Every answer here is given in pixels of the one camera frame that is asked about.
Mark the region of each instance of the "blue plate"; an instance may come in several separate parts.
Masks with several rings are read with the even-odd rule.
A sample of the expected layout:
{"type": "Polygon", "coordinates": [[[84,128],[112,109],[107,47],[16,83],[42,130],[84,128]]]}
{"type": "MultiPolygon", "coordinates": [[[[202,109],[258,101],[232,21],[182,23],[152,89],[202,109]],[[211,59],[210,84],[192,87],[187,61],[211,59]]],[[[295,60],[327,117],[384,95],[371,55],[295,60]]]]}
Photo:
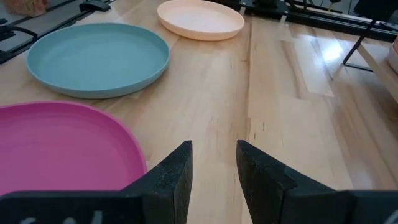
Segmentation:
{"type": "Polygon", "coordinates": [[[87,24],[38,40],[27,67],[49,88],[78,98],[110,98],[140,90],[169,64],[169,47],[157,34],[126,24],[87,24]]]}

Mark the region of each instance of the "hardwood floor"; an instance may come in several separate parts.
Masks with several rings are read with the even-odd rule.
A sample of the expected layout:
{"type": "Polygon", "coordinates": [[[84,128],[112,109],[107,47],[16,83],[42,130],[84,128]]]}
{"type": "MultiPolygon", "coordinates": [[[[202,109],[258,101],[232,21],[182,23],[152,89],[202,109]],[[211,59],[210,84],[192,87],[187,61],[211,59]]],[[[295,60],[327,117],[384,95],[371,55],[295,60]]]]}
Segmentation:
{"type": "MultiPolygon", "coordinates": [[[[336,189],[396,189],[397,103],[375,74],[341,65],[357,37],[263,19],[252,26],[251,68],[263,65],[250,72],[250,142],[336,189]]],[[[367,65],[357,52],[350,62],[367,65]]]]}
{"type": "MultiPolygon", "coordinates": [[[[35,81],[22,54],[0,65],[0,105],[95,106],[131,129],[150,169],[193,140],[188,223],[250,223],[237,139],[335,189],[397,188],[398,104],[375,74],[341,64],[358,37],[246,16],[236,37],[199,42],[162,27],[156,9],[163,1],[117,0],[111,11],[78,22],[125,22],[162,36],[171,61],[155,83],[120,98],[70,98],[35,81]]],[[[366,65],[357,52],[350,61],[366,65]]]]}

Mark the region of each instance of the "plastic plate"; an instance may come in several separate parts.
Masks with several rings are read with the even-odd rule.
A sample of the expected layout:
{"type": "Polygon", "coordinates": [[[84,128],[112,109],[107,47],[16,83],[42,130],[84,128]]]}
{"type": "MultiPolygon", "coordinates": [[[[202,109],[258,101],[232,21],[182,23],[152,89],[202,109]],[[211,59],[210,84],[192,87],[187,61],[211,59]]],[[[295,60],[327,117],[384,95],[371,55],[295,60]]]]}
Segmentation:
{"type": "Polygon", "coordinates": [[[202,0],[166,1],[157,8],[168,30],[195,40],[225,40],[244,25],[243,17],[226,6],[202,0]]]}
{"type": "Polygon", "coordinates": [[[110,98],[138,91],[160,77],[169,47],[137,26],[105,23],[73,26],[38,40],[27,67],[51,89],[78,98],[110,98]]]}
{"type": "Polygon", "coordinates": [[[19,190],[121,190],[147,171],[128,129],[89,106],[3,106],[0,133],[0,195],[19,190]]]}

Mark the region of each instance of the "cable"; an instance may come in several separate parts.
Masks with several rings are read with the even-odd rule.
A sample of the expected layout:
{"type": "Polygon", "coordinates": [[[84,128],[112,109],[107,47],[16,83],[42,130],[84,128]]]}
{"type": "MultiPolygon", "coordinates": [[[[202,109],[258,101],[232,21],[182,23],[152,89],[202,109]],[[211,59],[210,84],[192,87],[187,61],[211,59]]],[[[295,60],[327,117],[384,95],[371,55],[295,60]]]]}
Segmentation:
{"type": "Polygon", "coordinates": [[[335,4],[335,3],[331,3],[331,4],[330,4],[328,11],[331,10],[331,8],[333,7],[334,4],[335,4]]]}
{"type": "Polygon", "coordinates": [[[349,0],[349,6],[348,6],[348,12],[347,14],[349,15],[350,11],[351,11],[351,4],[353,3],[353,0],[349,0]]]}

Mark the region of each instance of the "wooden table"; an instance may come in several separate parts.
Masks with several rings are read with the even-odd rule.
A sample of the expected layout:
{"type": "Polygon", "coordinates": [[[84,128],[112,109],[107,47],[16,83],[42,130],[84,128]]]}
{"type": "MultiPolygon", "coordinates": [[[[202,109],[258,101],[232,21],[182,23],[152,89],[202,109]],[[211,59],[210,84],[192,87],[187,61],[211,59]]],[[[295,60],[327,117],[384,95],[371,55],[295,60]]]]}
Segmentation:
{"type": "Polygon", "coordinates": [[[102,109],[130,127],[149,169],[191,139],[194,171],[188,222],[240,223],[246,204],[235,150],[236,140],[246,138],[249,26],[223,42],[185,39],[159,23],[156,9],[162,2],[116,0],[112,10],[77,22],[128,23],[162,36],[171,49],[170,67],[152,85],[120,98],[74,99],[35,81],[26,69],[23,53],[0,66],[0,105],[69,100],[102,109]]]}
{"type": "Polygon", "coordinates": [[[387,61],[389,49],[379,45],[362,43],[358,47],[358,52],[398,102],[398,74],[393,71],[387,61]]]}

